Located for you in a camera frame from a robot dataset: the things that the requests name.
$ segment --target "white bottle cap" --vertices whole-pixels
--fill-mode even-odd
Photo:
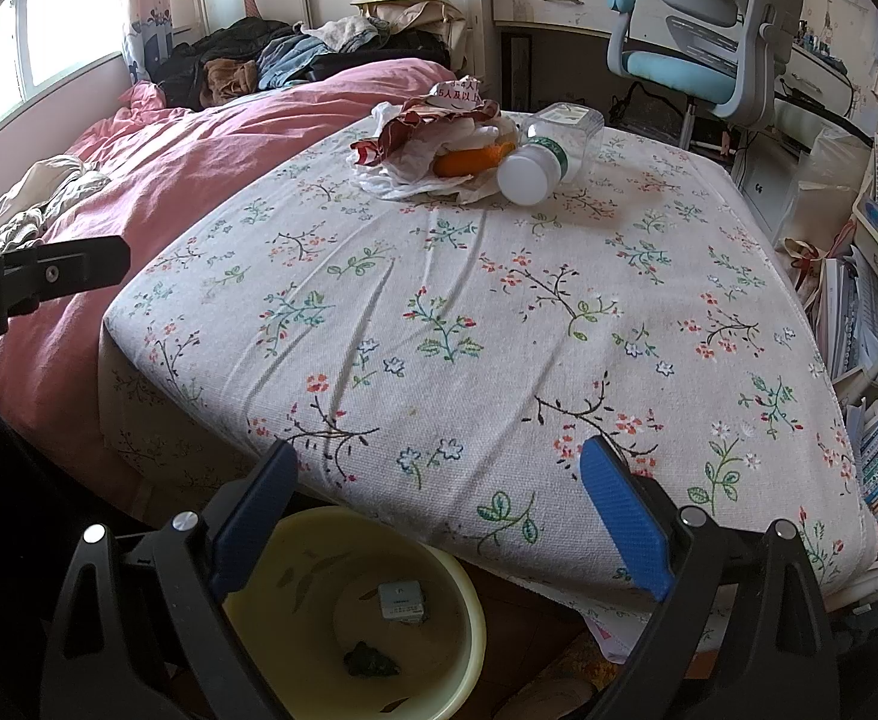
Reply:
[[[517,205],[535,205],[555,191],[562,167],[548,148],[527,143],[509,154],[495,175],[508,199]]]

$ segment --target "blue office chair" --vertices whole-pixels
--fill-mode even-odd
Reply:
[[[709,112],[748,129],[764,129],[775,115],[775,79],[786,71],[802,0],[663,0],[676,10],[716,26],[742,28],[738,42],[677,16],[666,18],[682,53],[625,52],[636,0],[609,0],[618,20],[609,40],[609,69],[618,76],[653,81],[687,96],[680,148],[688,148],[697,100]]]

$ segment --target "person's leg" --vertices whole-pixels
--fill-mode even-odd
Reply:
[[[27,717],[38,716],[46,637],[83,530],[115,533],[142,523],[114,509],[54,466],[0,418],[0,684]]]

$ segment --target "black jacket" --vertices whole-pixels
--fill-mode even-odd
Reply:
[[[203,65],[213,59],[255,59],[274,38],[292,34],[285,22],[247,16],[225,29],[217,29],[209,37],[190,45],[180,43],[172,55],[152,74],[153,83],[166,94],[170,108],[191,108],[201,111],[199,90],[203,82]]]

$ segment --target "window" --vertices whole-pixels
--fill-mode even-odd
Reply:
[[[0,119],[121,45],[119,0],[5,0],[0,5]]]

